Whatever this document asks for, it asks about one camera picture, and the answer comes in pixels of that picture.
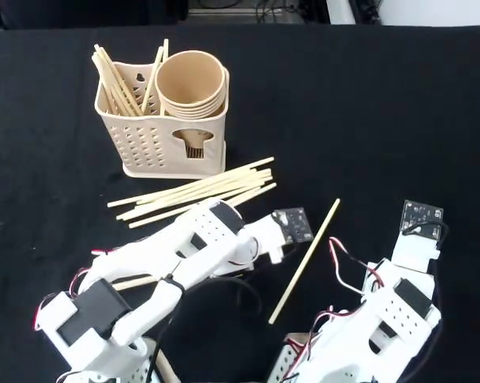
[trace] beige holder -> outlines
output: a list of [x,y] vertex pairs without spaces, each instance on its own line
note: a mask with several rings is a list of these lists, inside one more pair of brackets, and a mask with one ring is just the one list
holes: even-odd
[[[134,95],[136,103],[141,106],[152,64],[129,65],[115,62],[114,65]],[[188,118],[160,116],[160,100],[154,87],[148,99],[150,116],[116,116],[108,111],[108,99],[102,83],[99,83],[95,110],[102,118],[128,176],[200,179],[224,171],[224,127],[230,78],[223,67],[222,73],[225,89],[222,91],[223,102],[217,110],[205,111],[208,114],[204,118],[199,114],[197,117],[191,114]]]

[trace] circuit board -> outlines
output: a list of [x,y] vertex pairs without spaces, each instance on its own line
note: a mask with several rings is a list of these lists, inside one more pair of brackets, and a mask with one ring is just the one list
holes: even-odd
[[[401,224],[399,229],[405,230],[416,223],[426,221],[442,221],[444,210],[440,207],[426,205],[415,201],[405,200],[403,205],[403,214],[401,215]],[[429,239],[440,238],[441,227],[439,225],[425,225],[418,227],[413,234],[420,235]]]

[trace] red wire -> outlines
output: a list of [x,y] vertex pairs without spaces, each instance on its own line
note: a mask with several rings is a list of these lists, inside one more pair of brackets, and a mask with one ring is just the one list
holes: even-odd
[[[345,253],[345,254],[348,254],[350,257],[353,257],[352,255],[350,255],[348,253],[348,250],[346,250],[346,247],[344,247],[343,243],[341,243],[341,241],[339,239],[337,239],[336,237],[329,237],[329,246],[332,250],[332,247],[333,247],[333,244],[332,242],[336,243],[337,246],[340,247],[340,249]],[[376,280],[378,281],[378,284],[380,285],[380,287],[384,287],[384,281],[382,280],[382,278],[378,275],[378,273],[376,272],[376,270],[372,269],[371,267],[369,267],[367,264],[365,264],[364,262],[360,261],[359,259],[356,259],[358,263],[360,263],[362,266],[364,266],[366,268],[366,270],[368,270],[371,274],[373,274],[373,276],[376,278]]]

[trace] stack of paper cups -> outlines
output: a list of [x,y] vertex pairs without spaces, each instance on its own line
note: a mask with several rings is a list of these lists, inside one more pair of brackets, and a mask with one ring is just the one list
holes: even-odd
[[[213,55],[188,50],[170,56],[158,68],[155,87],[167,113],[184,120],[200,120],[222,111],[226,99],[226,70]],[[206,139],[197,130],[182,131],[183,139],[202,148]]]

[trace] desk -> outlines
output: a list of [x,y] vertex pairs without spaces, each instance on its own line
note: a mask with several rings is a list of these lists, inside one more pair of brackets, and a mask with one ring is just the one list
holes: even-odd
[[[241,207],[247,220],[303,206],[364,261],[390,256],[405,198],[445,209],[440,259],[444,334],[419,381],[480,381],[480,28],[140,27],[0,33],[0,381],[52,382],[67,366],[30,331],[40,298],[114,247],[160,228],[127,229],[106,201],[170,185],[134,180],[92,106],[93,43],[118,61],[209,51],[231,72],[227,166],[274,155],[278,187]],[[358,297],[334,278],[326,246],[274,326],[266,319],[303,254],[253,284],[260,318],[232,287],[196,293],[165,338],[185,381],[262,379],[289,331]],[[345,259],[344,279],[363,270]],[[133,291],[132,302],[147,290]]]

